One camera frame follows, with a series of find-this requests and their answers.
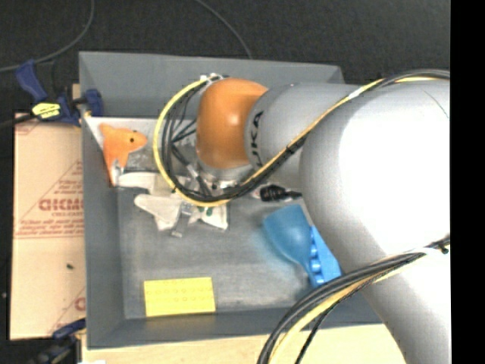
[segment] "orange object top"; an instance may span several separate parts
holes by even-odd
[[[101,123],[99,129],[103,134],[103,156],[112,184],[114,183],[111,170],[114,162],[117,161],[121,168],[128,162],[128,155],[141,149],[148,139],[143,133],[128,128],[114,128],[111,125]]]
[[[202,95],[197,116],[196,151],[213,168],[249,163],[244,150],[244,127],[252,106],[268,88],[250,80],[226,78]]]

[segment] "black floor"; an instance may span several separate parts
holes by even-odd
[[[419,67],[449,69],[451,0],[95,0],[86,35],[39,66],[48,90],[77,81],[78,50],[154,52],[338,64],[349,83]],[[0,0],[0,71],[68,45],[90,0]],[[28,109],[13,73],[0,73],[0,121]],[[8,341],[12,135],[0,131],[0,364],[24,363],[49,341]]]

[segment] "gray tray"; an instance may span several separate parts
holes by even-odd
[[[142,69],[149,74],[140,74]],[[105,114],[112,117],[156,118],[177,90],[213,71],[267,86],[342,79],[337,67],[326,65],[80,54],[81,90],[98,89]],[[197,223],[182,238],[171,237],[157,231],[152,217],[133,204],[143,190],[109,186],[93,125],[83,123],[89,348],[269,333],[311,289],[303,269],[278,255],[262,230],[264,217],[281,203],[243,197],[230,204],[229,230]],[[212,278],[216,313],[145,317],[143,281],[196,277]],[[325,326],[369,322],[379,319],[356,296],[339,306]]]

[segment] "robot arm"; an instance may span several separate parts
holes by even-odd
[[[201,178],[215,192],[179,192],[217,205],[271,174],[302,192],[347,273],[441,240],[450,232],[449,80],[437,78],[446,75],[404,74],[363,88],[212,83],[196,145]],[[451,360],[450,258],[427,260],[363,292],[408,364]]]

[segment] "cardboard box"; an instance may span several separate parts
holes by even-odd
[[[49,337],[86,314],[80,128],[15,129],[10,339]]]

